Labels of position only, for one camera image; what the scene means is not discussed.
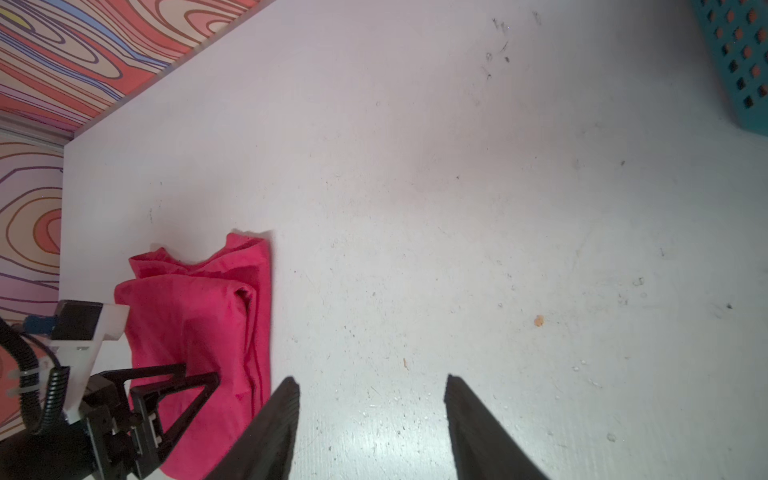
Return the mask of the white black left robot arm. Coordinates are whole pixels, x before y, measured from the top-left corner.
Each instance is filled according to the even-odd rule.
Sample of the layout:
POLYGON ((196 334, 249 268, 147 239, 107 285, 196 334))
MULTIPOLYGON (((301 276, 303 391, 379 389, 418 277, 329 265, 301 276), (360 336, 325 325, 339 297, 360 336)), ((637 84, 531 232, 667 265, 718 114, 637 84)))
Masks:
POLYGON ((25 425, 1 442, 4 479, 144 479, 170 456, 220 384, 217 373, 189 376, 184 364, 95 374, 80 419, 64 415, 71 369, 21 327, 1 325, 15 360, 25 425))

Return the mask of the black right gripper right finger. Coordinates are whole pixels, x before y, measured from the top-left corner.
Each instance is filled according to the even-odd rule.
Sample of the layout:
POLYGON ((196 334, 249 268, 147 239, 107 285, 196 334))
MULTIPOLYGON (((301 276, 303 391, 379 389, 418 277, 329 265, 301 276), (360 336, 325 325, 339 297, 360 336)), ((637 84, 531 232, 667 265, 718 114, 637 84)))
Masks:
POLYGON ((547 479, 462 378, 447 377, 444 403, 458 479, 547 479))

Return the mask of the magenta t shirt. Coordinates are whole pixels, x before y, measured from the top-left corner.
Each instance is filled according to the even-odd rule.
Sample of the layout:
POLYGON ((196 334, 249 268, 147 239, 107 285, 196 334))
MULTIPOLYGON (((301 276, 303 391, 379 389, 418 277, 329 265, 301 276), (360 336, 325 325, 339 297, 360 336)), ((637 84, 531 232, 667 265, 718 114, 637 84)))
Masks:
POLYGON ((230 233, 209 259, 168 251, 134 256, 134 279, 114 300, 129 308, 125 334, 135 368, 183 363, 220 384, 161 470, 202 479, 224 458, 271 393, 271 252, 267 239, 230 233))

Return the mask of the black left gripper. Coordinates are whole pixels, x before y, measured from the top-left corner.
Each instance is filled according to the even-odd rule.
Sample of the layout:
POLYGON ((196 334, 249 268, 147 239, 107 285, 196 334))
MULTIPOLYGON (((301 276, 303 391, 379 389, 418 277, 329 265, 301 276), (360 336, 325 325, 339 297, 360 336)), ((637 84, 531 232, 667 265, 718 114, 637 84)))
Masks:
POLYGON ((1 442, 3 479, 145 479, 158 470, 220 384, 216 372, 188 375, 184 363, 92 376, 80 419, 1 442), (125 383, 133 385, 128 393, 125 383))

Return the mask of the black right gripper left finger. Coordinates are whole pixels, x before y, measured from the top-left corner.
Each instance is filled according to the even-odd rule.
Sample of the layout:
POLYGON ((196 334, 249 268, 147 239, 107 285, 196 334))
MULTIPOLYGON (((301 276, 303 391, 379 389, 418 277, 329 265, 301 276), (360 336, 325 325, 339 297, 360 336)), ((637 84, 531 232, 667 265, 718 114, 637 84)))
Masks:
POLYGON ((292 467, 300 386, 286 377, 205 480, 283 480, 292 467))

